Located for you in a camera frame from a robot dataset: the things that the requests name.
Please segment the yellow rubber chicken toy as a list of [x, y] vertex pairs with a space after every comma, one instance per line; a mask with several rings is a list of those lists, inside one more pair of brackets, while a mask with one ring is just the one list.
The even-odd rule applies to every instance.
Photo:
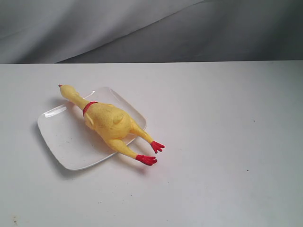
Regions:
[[95, 131], [112, 150], [148, 166], [157, 163], [155, 156], [137, 154], [123, 142], [129, 134], [134, 134], [148, 142], [155, 153], [162, 152], [165, 148], [146, 133], [126, 111], [112, 104], [88, 101], [70, 85], [59, 84], [58, 87], [64, 98], [82, 110], [85, 124]]

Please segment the grey backdrop cloth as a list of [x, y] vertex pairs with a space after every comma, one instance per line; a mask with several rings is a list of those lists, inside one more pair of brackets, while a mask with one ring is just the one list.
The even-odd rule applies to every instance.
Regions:
[[3, 0], [1, 63], [300, 60], [300, 0]]

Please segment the white square plate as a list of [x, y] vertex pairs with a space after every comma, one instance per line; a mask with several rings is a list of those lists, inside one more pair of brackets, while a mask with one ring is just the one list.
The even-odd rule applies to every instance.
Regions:
[[[146, 129], [146, 119], [112, 88], [99, 87], [84, 98], [113, 104], [126, 111], [143, 130]], [[82, 110], [70, 102], [41, 114], [37, 124], [51, 153], [68, 170], [87, 169], [116, 154], [85, 125]]]

